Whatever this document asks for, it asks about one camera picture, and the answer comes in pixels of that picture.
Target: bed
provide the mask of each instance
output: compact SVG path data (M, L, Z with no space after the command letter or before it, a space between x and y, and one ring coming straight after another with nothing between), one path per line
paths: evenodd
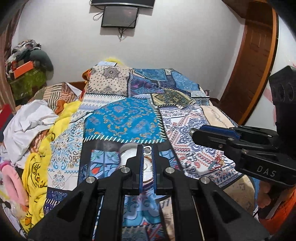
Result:
M195 145L189 135L191 128L204 124L237 126L197 83L174 69L133 69L110 62L101 62L83 76L87 83L78 97L65 91L65 84L35 95L48 98L48 107L58 110L59 117L49 131L36 136L30 146L35 154L20 170L29 194L29 207L21 216L12 212L18 204L1 185L0 173L1 205L21 236L86 177L105 178L123 167L138 144L157 145L172 167L192 178L209 177L252 213L251 180L238 173L223 152ZM143 193L125 197L122 239L174 240L171 199L153 192L151 158L144 166Z

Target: metal screw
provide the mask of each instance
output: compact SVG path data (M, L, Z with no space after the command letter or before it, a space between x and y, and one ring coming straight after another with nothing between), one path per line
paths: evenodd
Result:
M128 173L129 171L130 171L130 169L128 167L121 168L121 172L123 172L123 173Z
M172 173L175 171L175 169L172 168L172 167L167 167L167 168L165 169L165 171L166 171L167 173L169 173L169 174L172 174Z
M208 177L201 177L200 181L203 183L203 184L208 184L210 183L210 179Z
M95 177L87 177L86 182L87 183L94 183L96 181Z

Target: orange clothing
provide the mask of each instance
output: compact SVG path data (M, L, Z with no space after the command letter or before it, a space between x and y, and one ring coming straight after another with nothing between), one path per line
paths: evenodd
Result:
M275 234L287 216L291 212L292 208L296 204L296 191L293 192L289 200L284 202L275 212L271 219L259 219L260 223L269 231L270 234Z

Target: yellow cloth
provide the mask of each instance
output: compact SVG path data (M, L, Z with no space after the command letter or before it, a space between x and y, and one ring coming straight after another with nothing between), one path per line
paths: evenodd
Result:
M43 214L47 191L47 168L50 164L52 150L50 142L55 140L70 123L71 116L81 105L80 101L64 104L64 110L49 129L48 135L41 141L38 153L28 156L22 174L22 182L29 194L29 210L20 223L26 232L39 222Z

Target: pink pillow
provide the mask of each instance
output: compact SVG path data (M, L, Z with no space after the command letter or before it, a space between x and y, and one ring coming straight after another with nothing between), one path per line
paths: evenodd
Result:
M16 170L10 165L5 165L2 168L2 174L3 185L10 199L24 206L29 205L28 194Z

